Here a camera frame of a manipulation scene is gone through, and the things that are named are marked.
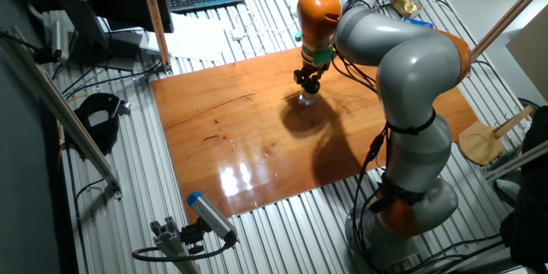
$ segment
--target wooden table surface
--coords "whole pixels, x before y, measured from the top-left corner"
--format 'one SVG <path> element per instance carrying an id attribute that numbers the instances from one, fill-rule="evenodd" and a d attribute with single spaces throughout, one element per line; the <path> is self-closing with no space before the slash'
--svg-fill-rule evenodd
<path id="1" fill-rule="evenodd" d="M 296 48 L 152 83 L 191 222 L 186 198 L 195 190 L 230 217 L 358 174 L 384 126 L 378 97 L 330 68 L 316 103 L 305 107 L 293 81 L 300 67 Z M 376 69 L 363 67 L 373 78 Z M 457 88 L 434 107 L 453 141 L 477 121 Z"/>

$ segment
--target robot end effector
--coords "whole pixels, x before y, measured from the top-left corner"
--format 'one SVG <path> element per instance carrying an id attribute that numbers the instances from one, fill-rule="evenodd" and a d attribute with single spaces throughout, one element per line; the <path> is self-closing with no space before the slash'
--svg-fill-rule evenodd
<path id="1" fill-rule="evenodd" d="M 294 72 L 301 85 L 301 102 L 312 104 L 319 91 L 319 80 L 329 69 L 333 35 L 348 0 L 299 0 L 297 15 L 302 31 L 302 69 Z"/>

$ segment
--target computer monitor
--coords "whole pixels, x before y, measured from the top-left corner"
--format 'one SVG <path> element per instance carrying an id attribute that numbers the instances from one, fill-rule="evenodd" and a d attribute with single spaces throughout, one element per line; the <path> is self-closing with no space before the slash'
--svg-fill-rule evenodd
<path id="1" fill-rule="evenodd" d="M 41 12 L 65 10 L 72 21 L 78 39 L 70 52 L 70 62 L 85 65 L 97 65 L 109 62 L 116 66 L 116 59 L 128 59 L 125 64 L 120 61 L 116 69 L 127 69 L 132 65 L 139 52 L 142 36 L 135 33 L 104 33 L 99 17 L 106 18 L 116 30 L 120 27 L 143 27 L 153 31 L 152 19 L 146 0 L 29 0 Z M 170 10 L 167 0 L 157 0 L 164 31 L 173 32 Z"/>

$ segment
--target monitor stand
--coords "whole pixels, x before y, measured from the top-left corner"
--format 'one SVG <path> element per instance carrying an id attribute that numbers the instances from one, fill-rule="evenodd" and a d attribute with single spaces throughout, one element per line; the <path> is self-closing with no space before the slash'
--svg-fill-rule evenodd
<path id="1" fill-rule="evenodd" d="M 84 66 L 133 71 L 139 61 L 142 34 L 105 33 L 91 0 L 59 0 L 78 32 L 68 60 Z"/>

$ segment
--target robotic arm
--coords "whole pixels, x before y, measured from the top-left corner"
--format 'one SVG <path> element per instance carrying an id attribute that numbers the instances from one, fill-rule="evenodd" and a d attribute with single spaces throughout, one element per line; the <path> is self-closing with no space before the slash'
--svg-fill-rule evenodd
<path id="1" fill-rule="evenodd" d="M 451 34 L 363 7 L 343 14 L 346 1 L 299 1 L 303 63 L 327 70 L 331 57 L 325 59 L 326 50 L 334 45 L 353 63 L 378 66 L 378 98 L 391 130 L 379 196 L 384 205 L 364 211 L 361 207 L 366 205 L 361 205 L 355 213 L 363 214 L 354 220 L 351 212 L 346 222 L 350 244 L 356 246 L 355 221 L 366 248 L 375 247 L 372 253 L 378 255 L 436 228 L 457 208 L 456 192 L 438 178 L 450 156 L 451 134 L 432 103 L 464 78 L 470 50 Z M 307 90 L 304 86 L 303 96 Z"/>

